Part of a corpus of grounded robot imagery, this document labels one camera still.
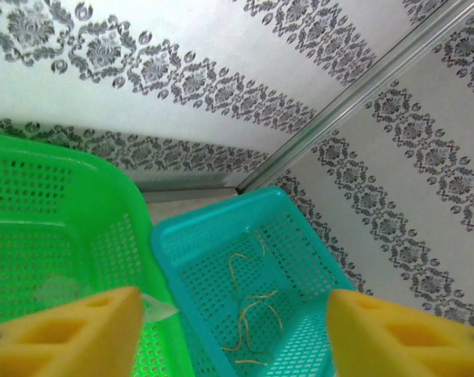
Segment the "thin tan strand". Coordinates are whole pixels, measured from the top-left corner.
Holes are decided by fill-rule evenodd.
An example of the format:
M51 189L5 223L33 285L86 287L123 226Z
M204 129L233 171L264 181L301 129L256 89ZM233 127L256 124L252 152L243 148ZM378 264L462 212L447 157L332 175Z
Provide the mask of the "thin tan strand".
M253 302L253 304L256 304L256 305L263 304L263 303L264 302ZM268 351L256 351L256 350L253 349L253 347L251 346L251 334L250 334L250 329L249 329L249 321L247 319L245 319L244 325L246 326L246 346L249 349L249 351L251 353L255 353L255 354L258 354L258 355L265 355L265 354L270 355L270 358L273 361L274 360L274 355L272 355L270 352L268 352Z
M248 261L252 261L252 260L250 257L244 254L240 254L240 253L235 253L235 254L230 255L230 258L228 259L228 268L230 269L230 275L232 275L232 280L236 282L237 279L235 278L234 269L232 267L232 259L235 257L244 258L244 259L247 259Z
M252 237L254 237L258 240L258 242L261 245L261 259L265 258L265 244L264 244L263 240L259 236L257 236L256 234L251 234L250 233L250 236L252 236Z
M275 318L277 319L277 322L279 323L279 328L281 329L281 335L284 334L283 320L281 316L279 315L279 313L277 312L277 310L275 310L275 308L272 307L272 305L268 304L267 302L263 302L263 303L275 314Z
M264 363L262 361L253 360L253 359L244 359L244 360L236 360L236 364L258 364L258 365L268 365L268 363Z
M246 298L244 298L244 300L251 300L252 298L259 298L261 300L265 300L266 298L271 298L277 292L279 292L279 291L277 289L275 289L274 291L270 292L268 295L251 295L251 296L247 296Z
M246 312L251 309L253 306L255 305L258 305L259 302L253 302L251 304L249 304L241 313L240 313L240 316L239 316L239 323L238 323L238 329L239 329L239 342L237 343L237 346L233 347L233 348L228 348L228 347L222 347L221 349L223 351L229 351L229 352L235 352L235 351L238 351L240 350L240 347L242 345L242 325L241 323L244 321L244 324L246 326L246 337L249 336L249 325L247 323L247 319L246 319Z

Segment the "gray floral pattern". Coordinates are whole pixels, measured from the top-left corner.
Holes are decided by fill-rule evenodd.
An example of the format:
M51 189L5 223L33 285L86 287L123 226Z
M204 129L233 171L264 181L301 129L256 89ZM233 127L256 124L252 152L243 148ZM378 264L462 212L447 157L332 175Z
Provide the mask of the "gray floral pattern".
M395 81L366 108L373 111L378 123L385 123L383 130L392 135L396 145L406 149L404 155L436 188L437 196L454 204L451 212L462 216L460 223L465 229L474 232L474 167L470 157L462 156L455 141L445 139L445 130L436 127L421 104L411 104L412 95L398 86Z
M412 25L422 23L448 0L403 0Z
M474 93L474 17L466 24L444 43L437 45L433 52L441 53L441 61L449 68L456 68L458 77L468 78L467 87Z
M83 2L70 12L53 0L0 1L0 47L10 62L32 67L47 60L57 74L76 68L81 80L106 81L117 90L127 87L288 134L315 115L315 109L215 61L197 59L193 51L180 55L176 43L155 43L150 31L132 35L128 21L113 15L92 19L93 7ZM349 60L342 65L352 66Z
M92 153L123 170L250 173L268 157L263 152L222 145L34 122L13 124L10 119L0 120L0 134Z
M291 170L286 170L283 175L278 177L274 185L283 189L294 201L301 213L307 218L312 228L317 232L319 238L324 242L333 257L344 270L345 275L350 279L354 287L367 295L372 295L371 290L365 289L366 281L360 273L356 272L354 263L348 261L348 255L343 247L337 245L338 238L332 235L331 228L322 221L322 215L315 210L315 204L311 199L306 198L306 191L300 189L300 182L296 177L291 176Z
M405 215L396 211L396 203L389 199L385 188L376 185L375 176L366 174L365 163L357 159L357 153L350 151L348 142L337 134L338 131L335 130L329 138L314 147L312 153L317 155L319 164L327 169L328 177L332 177L337 188L345 193L346 200L352 203L352 208L360 215L362 223L381 244L383 255L400 273L401 278L409 282L414 296L422 300L424 310L474 326L474 305L462 300L464 293L454 286L454 279L450 274L440 268L440 261L430 257L430 247L417 238L417 231L410 229ZM329 149L338 150L339 153L336 156L329 155L333 156L332 159L326 159L326 151ZM346 185L339 177L344 177L345 171L353 167L359 167L359 175L351 185ZM356 267L347 262L350 254L336 245L334 241L337 239L330 234L329 224L319 221L322 215L315 211L308 193L300 189L301 183L292 175L291 170L280 177L276 184L302 210L355 286L360 291L368 291L364 287L364 276L354 273ZM373 199L367 200L363 206L363 197ZM366 211L368 207L376 209Z
M251 16L260 14L265 26L273 21L277 36L341 85L356 81L377 58L340 6L330 0L246 0L244 10Z

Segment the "wall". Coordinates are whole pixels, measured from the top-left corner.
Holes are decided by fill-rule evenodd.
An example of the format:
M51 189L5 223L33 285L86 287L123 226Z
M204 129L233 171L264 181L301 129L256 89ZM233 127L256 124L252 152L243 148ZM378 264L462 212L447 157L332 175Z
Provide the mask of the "wall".
M360 291L474 325L474 17L275 183Z
M444 2L0 1L0 132L234 186Z

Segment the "perforated plastic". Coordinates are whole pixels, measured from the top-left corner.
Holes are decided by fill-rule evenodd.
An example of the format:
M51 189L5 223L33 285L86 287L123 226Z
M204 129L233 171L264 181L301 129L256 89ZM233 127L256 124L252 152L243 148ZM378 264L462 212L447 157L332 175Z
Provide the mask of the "perforated plastic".
M318 377L333 374L324 322L334 288L352 289L330 252L279 188L264 188L172 218L153 231L152 246L185 319L195 373L203 377ZM237 291L229 269L232 266ZM250 343L239 340L240 310L248 295L278 293L247 313ZM236 364L258 360L268 365Z
M112 165L0 136L0 322L125 285L172 302L150 231L142 195ZM62 285L37 301L54 277ZM179 316L144 326L133 375L193 375Z

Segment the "floor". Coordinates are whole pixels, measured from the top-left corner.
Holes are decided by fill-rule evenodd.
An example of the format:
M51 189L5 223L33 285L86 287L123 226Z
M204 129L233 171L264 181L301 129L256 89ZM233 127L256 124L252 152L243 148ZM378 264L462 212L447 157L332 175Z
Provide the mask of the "floor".
M211 196L198 199L173 200L169 202L148 203L148 211L150 213L151 223L158 224L162 220L184 214L191 210L197 210L201 207L231 198L235 194L226 192L224 195Z

